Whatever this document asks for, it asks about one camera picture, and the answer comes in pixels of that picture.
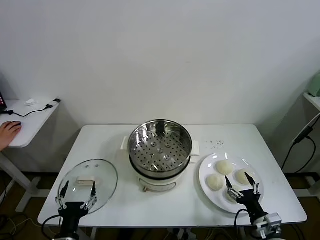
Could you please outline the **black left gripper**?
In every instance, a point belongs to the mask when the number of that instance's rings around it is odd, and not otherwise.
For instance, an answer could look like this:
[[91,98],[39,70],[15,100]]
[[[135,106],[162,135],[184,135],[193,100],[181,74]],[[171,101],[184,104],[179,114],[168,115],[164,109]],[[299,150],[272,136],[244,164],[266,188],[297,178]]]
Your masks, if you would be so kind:
[[78,230],[80,219],[89,213],[89,210],[97,203],[96,182],[93,182],[90,198],[84,203],[79,201],[66,202],[65,196],[68,190],[69,181],[58,192],[55,201],[58,206],[59,216],[62,217],[61,234],[71,234]]

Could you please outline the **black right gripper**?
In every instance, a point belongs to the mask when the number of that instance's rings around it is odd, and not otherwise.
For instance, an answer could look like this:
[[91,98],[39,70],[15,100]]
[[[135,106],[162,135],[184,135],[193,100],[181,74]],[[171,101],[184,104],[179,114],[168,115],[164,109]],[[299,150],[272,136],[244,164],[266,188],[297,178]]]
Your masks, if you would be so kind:
[[259,183],[256,183],[253,177],[251,177],[247,172],[244,173],[252,189],[240,190],[237,185],[232,185],[227,176],[225,176],[227,195],[238,204],[244,205],[248,211],[249,218],[251,222],[256,221],[268,215],[267,212],[263,210],[259,203],[260,191]]

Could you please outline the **bare person hand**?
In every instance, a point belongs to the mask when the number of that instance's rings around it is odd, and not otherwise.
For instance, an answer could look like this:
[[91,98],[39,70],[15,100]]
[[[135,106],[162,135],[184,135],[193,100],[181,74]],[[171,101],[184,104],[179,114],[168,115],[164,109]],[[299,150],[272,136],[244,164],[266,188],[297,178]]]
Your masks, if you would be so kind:
[[10,145],[21,129],[20,121],[6,121],[0,126],[0,151]]

